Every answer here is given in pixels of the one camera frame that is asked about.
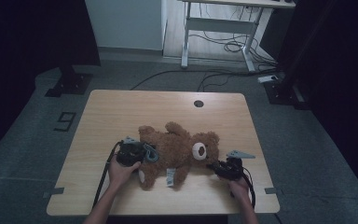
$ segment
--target teddy bear ear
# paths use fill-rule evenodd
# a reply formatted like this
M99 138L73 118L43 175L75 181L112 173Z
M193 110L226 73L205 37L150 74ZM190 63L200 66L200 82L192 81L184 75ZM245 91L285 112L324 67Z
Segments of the teddy bear ear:
M214 132L208 132L207 134L208 134L208 136L209 136L210 138L212 138L212 139L215 141L215 143L218 143L218 142L219 142L220 138L219 138L219 136L218 136L216 133L214 133Z

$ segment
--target wooden table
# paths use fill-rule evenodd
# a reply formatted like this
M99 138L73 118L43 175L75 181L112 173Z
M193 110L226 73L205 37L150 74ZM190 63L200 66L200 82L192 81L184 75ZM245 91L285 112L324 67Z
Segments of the wooden table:
M257 31L258 23L260 22L263 9L265 7L272 8L294 8L296 4L292 1L286 3L283 0L180 0L188 2L187 14L186 14L186 26L185 26L185 42L182 48L182 61L181 66L187 68L188 64L188 32L190 30L195 31L210 31L220 33L232 33L248 35L245 47L242 49L242 55L245 59L249 72L254 72L255 67L252 62L252 56L250 54L250 48L255 38L255 32ZM207 4L220 4L220 5L233 5L233 6L248 6L248 7L260 7L257 16L254 21L228 21L217 20L208 18L192 18L190 17L191 3L207 3Z
M203 107L196 107L202 101ZM257 213L280 210L269 169L257 139L245 98L239 93L175 91L93 91L78 124L75 137L62 167L48 213L52 216L87 215L113 145L127 135L139 139L138 127L151 125L165 132L168 121L176 121L190 134L214 131L220 136L220 159L237 149L255 159L243 159L252 174ZM239 213L229 196L227 184L212 171L192 168L179 189L166 187L161 174L149 191L140 188L138 175L132 175L118 194L111 215L222 215Z

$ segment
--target teddy bear head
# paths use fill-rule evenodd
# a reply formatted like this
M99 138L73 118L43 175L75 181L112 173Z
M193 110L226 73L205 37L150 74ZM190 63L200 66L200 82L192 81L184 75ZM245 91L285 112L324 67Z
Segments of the teddy bear head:
M219 136L214 132L196 133L190 139L192 165L205 167L219 158Z

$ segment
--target brown teddy bear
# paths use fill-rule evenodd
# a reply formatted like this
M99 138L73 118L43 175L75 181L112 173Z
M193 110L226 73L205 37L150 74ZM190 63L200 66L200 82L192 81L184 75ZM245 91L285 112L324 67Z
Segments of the brown teddy bear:
M139 168L143 189L153 187L158 174L167 169L175 169L168 186L178 187L186 179L192 165L205 167L218 160L219 137L214 132L197 133L193 136L175 122L165 125L167 133L156 131L150 126L139 127L140 141L153 146L158 152L158 160L145 161Z

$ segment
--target white wall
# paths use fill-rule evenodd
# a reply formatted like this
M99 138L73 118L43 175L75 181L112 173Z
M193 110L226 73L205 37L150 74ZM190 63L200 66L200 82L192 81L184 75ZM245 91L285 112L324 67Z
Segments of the white wall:
M86 0L98 47L162 50L167 0Z

